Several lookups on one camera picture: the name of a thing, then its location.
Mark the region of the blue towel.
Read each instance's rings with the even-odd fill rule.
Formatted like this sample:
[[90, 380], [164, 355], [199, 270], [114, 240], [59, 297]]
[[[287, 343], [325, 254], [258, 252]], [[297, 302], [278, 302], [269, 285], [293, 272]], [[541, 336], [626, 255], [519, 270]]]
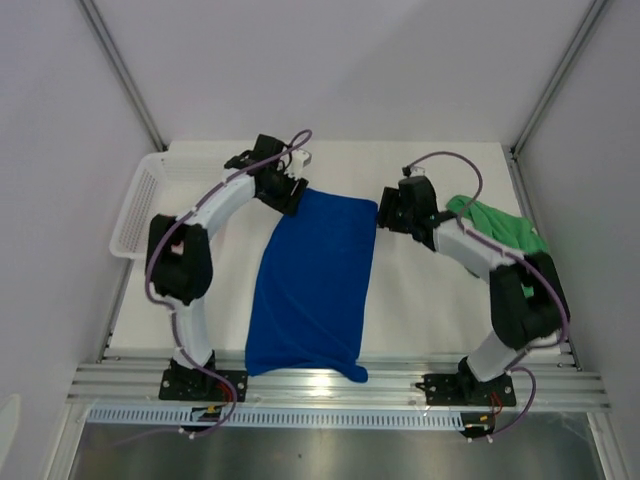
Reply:
[[376, 239], [372, 200], [307, 190], [276, 225], [260, 262], [245, 346], [258, 376], [329, 369], [355, 383]]

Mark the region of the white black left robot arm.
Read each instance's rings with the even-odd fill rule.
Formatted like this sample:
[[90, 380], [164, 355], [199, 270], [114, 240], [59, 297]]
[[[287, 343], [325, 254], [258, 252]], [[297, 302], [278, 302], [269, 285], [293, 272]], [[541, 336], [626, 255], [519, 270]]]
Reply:
[[211, 241], [230, 217], [254, 198], [293, 216], [308, 181], [311, 154], [289, 148], [260, 160], [245, 151], [224, 165], [222, 179], [181, 216], [156, 215], [150, 224], [144, 288], [147, 299], [167, 309], [174, 341], [172, 359], [187, 369], [182, 388], [197, 400], [216, 390], [207, 365], [213, 348], [207, 332], [205, 294], [213, 280]]

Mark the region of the green towel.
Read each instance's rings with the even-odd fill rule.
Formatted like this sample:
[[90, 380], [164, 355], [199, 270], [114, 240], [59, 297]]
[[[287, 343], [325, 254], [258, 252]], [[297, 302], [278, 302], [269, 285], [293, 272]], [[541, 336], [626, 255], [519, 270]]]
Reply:
[[455, 195], [446, 203], [446, 208], [468, 219], [473, 227], [495, 241], [526, 252], [549, 252], [545, 240], [539, 235], [534, 224], [526, 217], [511, 215], [495, 207], [475, 201], [468, 209], [464, 207], [471, 201], [465, 195]]

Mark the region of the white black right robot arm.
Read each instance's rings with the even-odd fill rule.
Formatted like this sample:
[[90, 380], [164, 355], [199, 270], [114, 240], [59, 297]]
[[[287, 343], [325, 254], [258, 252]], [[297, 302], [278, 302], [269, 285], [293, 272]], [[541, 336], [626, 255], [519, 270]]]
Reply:
[[408, 234], [434, 253], [457, 261], [486, 282], [492, 331], [462, 362], [456, 380], [458, 395], [479, 403], [501, 376], [540, 340], [558, 332], [565, 340], [569, 312], [555, 264], [549, 254], [526, 254], [497, 243], [465, 224], [460, 215], [440, 211], [435, 191], [425, 178], [405, 179], [383, 190], [377, 224]]

